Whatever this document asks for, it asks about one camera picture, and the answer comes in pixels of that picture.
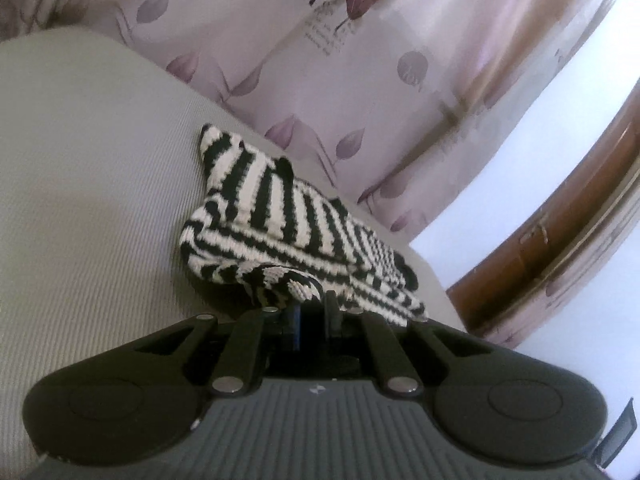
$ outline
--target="black and white striped fabric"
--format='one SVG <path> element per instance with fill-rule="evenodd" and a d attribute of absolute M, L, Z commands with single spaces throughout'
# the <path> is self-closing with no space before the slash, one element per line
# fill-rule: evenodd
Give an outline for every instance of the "black and white striped fabric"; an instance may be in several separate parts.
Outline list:
<path fill-rule="evenodd" d="M 180 236 L 182 257 L 199 278 L 241 283 L 256 306 L 322 301 L 334 290 L 344 306 L 398 325 L 426 316 L 400 254 L 339 200 L 295 178 L 286 158 L 274 160 L 210 124 L 200 154 L 207 193 Z"/>

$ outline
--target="ribbed beige surface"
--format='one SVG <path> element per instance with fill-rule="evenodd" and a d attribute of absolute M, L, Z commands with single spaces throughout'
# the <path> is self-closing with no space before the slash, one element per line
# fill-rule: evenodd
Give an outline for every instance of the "ribbed beige surface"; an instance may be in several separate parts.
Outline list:
<path fill-rule="evenodd" d="M 20 407 L 36 380 L 210 310 L 176 251 L 203 194 L 206 121 L 278 153 L 105 38 L 65 29 L 0 45 L 0 479 L 35 459 Z M 460 327 L 416 265 L 432 317 Z"/>

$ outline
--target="curtain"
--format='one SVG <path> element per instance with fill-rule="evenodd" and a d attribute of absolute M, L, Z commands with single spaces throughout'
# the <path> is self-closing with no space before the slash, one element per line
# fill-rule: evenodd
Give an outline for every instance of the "curtain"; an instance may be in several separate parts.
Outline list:
<path fill-rule="evenodd" d="M 111 36 L 410 240 L 492 158 L 604 1 L 0 0 L 0 38 L 71 24 Z"/>

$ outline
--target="zebra stripe pattern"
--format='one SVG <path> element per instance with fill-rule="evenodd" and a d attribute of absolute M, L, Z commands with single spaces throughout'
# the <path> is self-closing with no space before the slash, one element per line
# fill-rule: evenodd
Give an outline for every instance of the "zebra stripe pattern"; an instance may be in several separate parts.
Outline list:
<path fill-rule="evenodd" d="M 334 290 L 343 305 L 401 326 L 426 317 L 407 290 L 402 257 L 339 200 L 294 177 L 286 158 L 210 124 L 200 155 L 207 193 L 180 236 L 182 257 L 200 279 L 241 283 L 256 306 L 322 301 Z"/>

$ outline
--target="striped cloth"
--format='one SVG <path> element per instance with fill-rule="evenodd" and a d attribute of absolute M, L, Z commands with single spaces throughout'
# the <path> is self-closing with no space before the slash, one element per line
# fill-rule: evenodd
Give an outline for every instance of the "striped cloth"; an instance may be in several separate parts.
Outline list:
<path fill-rule="evenodd" d="M 241 283 L 256 306 L 322 301 L 334 290 L 341 305 L 401 326 L 426 316 L 402 256 L 339 199 L 295 178 L 286 158 L 210 124 L 200 154 L 207 193 L 180 236 L 182 257 L 200 279 Z"/>

